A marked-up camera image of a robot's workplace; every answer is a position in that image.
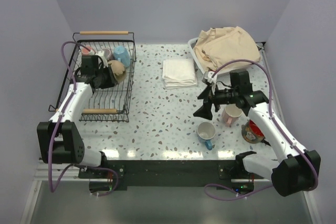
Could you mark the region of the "light blue faceted mug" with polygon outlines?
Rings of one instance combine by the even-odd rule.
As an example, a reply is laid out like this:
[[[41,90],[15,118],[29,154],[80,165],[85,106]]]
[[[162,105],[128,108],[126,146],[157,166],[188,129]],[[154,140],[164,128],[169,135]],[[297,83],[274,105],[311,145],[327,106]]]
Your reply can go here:
[[[113,50],[113,56],[115,60],[121,62],[126,68],[130,66],[131,58],[127,49],[124,46],[119,45],[115,47]]]

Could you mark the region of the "purple mug black handle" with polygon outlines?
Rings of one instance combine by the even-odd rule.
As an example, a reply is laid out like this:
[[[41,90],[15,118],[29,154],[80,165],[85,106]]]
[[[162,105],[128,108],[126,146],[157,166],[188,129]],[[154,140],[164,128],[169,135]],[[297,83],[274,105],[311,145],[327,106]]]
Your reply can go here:
[[[113,52],[109,48],[102,48],[102,55],[106,58],[107,61],[114,60]]]

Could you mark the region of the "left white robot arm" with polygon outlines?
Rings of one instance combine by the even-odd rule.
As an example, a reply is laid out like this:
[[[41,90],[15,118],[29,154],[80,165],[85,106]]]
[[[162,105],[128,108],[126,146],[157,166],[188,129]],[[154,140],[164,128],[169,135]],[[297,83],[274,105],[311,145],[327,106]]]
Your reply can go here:
[[[41,158],[46,164],[89,166],[93,175],[103,178],[109,171],[106,156],[100,151],[85,150],[76,123],[95,90],[114,87],[117,81],[107,60],[98,55],[82,56],[74,78],[56,113],[37,126]]]

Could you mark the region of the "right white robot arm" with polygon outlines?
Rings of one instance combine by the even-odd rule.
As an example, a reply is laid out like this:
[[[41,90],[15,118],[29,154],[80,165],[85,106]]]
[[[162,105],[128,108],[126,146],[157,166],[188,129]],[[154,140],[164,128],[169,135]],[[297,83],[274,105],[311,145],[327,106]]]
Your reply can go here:
[[[261,130],[277,157],[276,161],[268,161],[253,151],[239,154],[234,165],[235,175],[246,178],[253,173],[268,179],[284,197],[314,190],[318,184],[320,155],[317,151],[308,151],[278,121],[269,98],[262,91],[253,90],[248,71],[233,70],[229,76],[230,87],[220,90],[214,72],[204,73],[206,88],[197,97],[203,105],[193,115],[211,120],[212,111],[218,111],[220,105],[234,104]]]

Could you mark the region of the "tan glazed round mug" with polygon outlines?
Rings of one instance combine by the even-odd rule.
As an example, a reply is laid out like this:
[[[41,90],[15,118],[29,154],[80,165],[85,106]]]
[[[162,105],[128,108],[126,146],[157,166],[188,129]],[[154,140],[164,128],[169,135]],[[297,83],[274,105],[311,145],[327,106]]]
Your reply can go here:
[[[108,64],[111,67],[113,76],[116,79],[117,83],[123,82],[127,76],[127,70],[124,64],[117,60],[108,61]]]

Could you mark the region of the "pale pink mug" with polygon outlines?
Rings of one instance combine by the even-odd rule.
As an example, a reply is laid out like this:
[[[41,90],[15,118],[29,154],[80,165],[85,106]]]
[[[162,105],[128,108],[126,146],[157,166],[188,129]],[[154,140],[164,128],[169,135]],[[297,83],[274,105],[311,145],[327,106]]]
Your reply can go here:
[[[242,116],[242,109],[238,108],[234,104],[228,104],[224,107],[222,112],[223,122],[227,127],[231,126],[234,122],[236,122],[240,116]]]

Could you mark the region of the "salmon pink mug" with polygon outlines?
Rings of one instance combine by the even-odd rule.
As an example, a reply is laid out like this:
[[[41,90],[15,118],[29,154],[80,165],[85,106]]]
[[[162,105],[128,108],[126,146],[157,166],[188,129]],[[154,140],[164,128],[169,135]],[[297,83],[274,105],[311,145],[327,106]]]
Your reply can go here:
[[[95,54],[95,51],[92,47],[87,46],[87,47],[81,47],[81,54],[83,56],[91,56]]]

